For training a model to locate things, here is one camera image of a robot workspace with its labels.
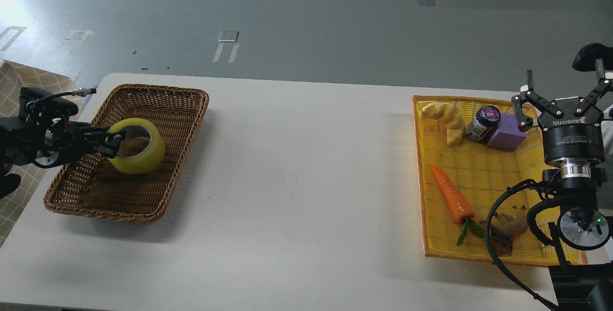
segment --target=croissant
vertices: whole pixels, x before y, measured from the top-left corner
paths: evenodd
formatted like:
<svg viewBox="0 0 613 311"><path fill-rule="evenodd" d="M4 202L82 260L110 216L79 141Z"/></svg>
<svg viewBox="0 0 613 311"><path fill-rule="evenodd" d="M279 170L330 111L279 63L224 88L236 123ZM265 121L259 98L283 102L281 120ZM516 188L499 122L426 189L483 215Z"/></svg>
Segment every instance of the croissant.
<svg viewBox="0 0 613 311"><path fill-rule="evenodd" d="M462 141L466 125L460 110L454 104L433 102L420 111L424 119L436 119L447 129L447 146L453 147Z"/></svg>

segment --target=purple block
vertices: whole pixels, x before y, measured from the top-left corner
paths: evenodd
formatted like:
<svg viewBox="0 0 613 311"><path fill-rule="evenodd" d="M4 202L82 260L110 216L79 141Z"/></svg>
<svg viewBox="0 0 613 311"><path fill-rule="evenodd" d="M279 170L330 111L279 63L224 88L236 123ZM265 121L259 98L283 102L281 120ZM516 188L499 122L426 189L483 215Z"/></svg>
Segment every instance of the purple block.
<svg viewBox="0 0 613 311"><path fill-rule="evenodd" d="M488 140L488 147L503 151L514 151L526 139L526 133L517 129L514 115L502 113L499 126Z"/></svg>

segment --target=yellow tray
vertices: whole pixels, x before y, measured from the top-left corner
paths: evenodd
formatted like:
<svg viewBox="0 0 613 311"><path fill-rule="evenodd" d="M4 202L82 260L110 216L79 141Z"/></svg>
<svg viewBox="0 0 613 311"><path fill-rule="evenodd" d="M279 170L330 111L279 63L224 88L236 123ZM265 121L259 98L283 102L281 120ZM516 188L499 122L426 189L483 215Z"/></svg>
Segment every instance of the yellow tray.
<svg viewBox="0 0 613 311"><path fill-rule="evenodd" d="M465 123L475 116L482 106L496 106L502 113L513 113L510 101L452 96L415 95L412 98L415 142L420 180L420 213L422 221L423 250L427 257L468 259L487 261L488 254L483 239L468 234L464 243L456 246L460 235L460 225L451 219L444 196L436 184L430 165L436 165L449 175L453 184L471 202L477 215L476 221L485 219L493 202L504 193L507 186L513 186L528 178L537 182L541 172L551 168L543 159L543 141L538 129L528 130L528 138L515 150L506 152L474 143L464 138L459 145L449 148L446 145L446 131L434 119L422 119L420 110L431 102L447 102L457 106ZM536 119L533 108L527 108ZM508 199L499 208L500 213L515 217L514 204L527 208L540 201L536 191L522 191ZM541 230L549 235L547 223L556 221L560 215L558 208L543 211L537 217ZM564 252L573 264L587 264L585 253L563 244ZM515 238L512 256L503 257L510 265L558 265L553 246L543 246L530 231Z"/></svg>

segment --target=carrot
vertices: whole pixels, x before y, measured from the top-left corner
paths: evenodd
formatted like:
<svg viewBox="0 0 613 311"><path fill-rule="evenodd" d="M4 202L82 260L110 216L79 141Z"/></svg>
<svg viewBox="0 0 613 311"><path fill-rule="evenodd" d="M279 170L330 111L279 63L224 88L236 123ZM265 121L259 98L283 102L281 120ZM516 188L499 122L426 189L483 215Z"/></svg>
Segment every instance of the carrot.
<svg viewBox="0 0 613 311"><path fill-rule="evenodd" d="M445 200L447 200L447 206L451 211L451 217L453 217L454 221L462 224L466 219L475 217L475 210L466 200L466 197L451 183L449 176L435 165L430 165L430 171L434 175L438 187L443 192Z"/></svg>
<svg viewBox="0 0 613 311"><path fill-rule="evenodd" d="M451 217L453 217L456 223L462 225L460 227L460 237L458 237L456 245L462 245L464 238L466 238L467 229L470 230L473 235L479 238L485 238L486 231L472 220L472 218L475 217L475 209L473 209L473 206L470 205L466 197L458 191L455 185L451 183L449 176L435 165L430 165L430 171L434 175L438 187L445 196L447 206L451 211Z"/></svg>

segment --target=tape roll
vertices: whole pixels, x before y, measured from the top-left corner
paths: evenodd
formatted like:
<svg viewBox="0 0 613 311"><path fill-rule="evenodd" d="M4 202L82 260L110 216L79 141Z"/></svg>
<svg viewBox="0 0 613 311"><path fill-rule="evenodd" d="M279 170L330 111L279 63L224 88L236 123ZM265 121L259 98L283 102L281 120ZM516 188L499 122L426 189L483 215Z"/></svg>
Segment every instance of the tape roll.
<svg viewBox="0 0 613 311"><path fill-rule="evenodd" d="M149 144L143 151L136 155L118 155L113 159L109 159L110 163L113 164L117 171L129 175L137 175L151 171L151 169L162 161L164 153L166 152L166 145L164 145L164 141L159 135L158 128L156 128L153 123L142 118L124 119L113 125L109 129L109 132L118 132L121 130L125 130L126 132L125 140L121 143L121 146L135 137L147 137L149 138Z"/></svg>

